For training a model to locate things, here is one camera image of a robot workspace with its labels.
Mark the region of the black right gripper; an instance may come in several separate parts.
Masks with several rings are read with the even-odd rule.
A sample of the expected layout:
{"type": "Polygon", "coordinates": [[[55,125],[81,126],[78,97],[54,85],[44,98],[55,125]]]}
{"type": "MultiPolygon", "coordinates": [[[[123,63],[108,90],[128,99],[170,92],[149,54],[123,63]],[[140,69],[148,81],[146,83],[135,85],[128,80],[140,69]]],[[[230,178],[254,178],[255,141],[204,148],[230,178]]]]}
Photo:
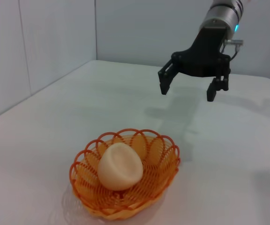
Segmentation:
{"type": "Polygon", "coordinates": [[[220,52],[226,35],[226,28],[202,28],[189,49],[173,53],[158,72],[161,94],[167,94],[178,73],[214,77],[206,92],[208,102],[214,101],[217,91],[228,91],[230,56],[220,52]]]}

